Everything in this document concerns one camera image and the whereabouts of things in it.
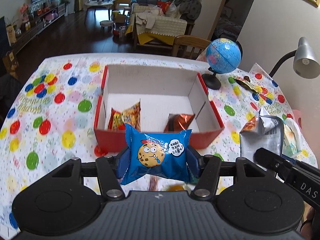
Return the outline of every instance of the open cardboard box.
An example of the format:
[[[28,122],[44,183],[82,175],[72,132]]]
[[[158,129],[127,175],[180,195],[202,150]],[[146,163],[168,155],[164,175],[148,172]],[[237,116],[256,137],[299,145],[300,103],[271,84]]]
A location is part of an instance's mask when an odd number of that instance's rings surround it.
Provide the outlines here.
[[[102,152],[120,152],[127,146],[124,131],[108,130],[111,108],[122,112],[138,101],[141,132],[162,133],[169,114],[195,114],[189,126],[189,144],[204,149],[224,129],[200,73],[162,66],[108,65],[94,120],[94,133]]]

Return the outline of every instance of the cartoon cookie face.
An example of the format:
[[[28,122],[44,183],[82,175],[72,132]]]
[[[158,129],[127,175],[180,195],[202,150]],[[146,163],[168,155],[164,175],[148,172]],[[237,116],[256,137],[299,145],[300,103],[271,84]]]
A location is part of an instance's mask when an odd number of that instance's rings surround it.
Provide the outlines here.
[[[148,168],[160,165],[164,160],[163,148],[149,140],[142,140],[141,142],[143,144],[138,151],[137,159]]]

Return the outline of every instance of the silver bolt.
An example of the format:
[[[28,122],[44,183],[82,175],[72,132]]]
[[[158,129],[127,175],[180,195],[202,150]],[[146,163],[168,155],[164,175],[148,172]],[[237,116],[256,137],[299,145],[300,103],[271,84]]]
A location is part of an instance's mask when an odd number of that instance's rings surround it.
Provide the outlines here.
[[[195,195],[198,197],[207,197],[210,195],[210,191],[204,188],[197,189]]]
[[[119,189],[110,189],[107,191],[107,195],[111,198],[118,198],[122,196],[122,191]]]

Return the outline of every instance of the globe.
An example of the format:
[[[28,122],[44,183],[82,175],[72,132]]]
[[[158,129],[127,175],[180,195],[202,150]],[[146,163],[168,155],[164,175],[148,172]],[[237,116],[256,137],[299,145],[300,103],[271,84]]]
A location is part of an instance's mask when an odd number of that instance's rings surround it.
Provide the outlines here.
[[[211,42],[207,48],[206,56],[210,67],[219,74],[234,71],[241,61],[241,52],[238,45],[225,38]]]

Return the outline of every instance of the silver snack bag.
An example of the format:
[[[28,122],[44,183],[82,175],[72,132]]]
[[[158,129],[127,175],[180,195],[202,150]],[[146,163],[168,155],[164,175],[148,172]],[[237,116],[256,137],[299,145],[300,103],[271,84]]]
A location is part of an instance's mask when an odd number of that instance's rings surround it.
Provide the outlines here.
[[[253,161],[256,150],[265,148],[277,155],[282,154],[284,124],[281,118],[262,107],[259,115],[248,121],[240,132],[240,156]]]

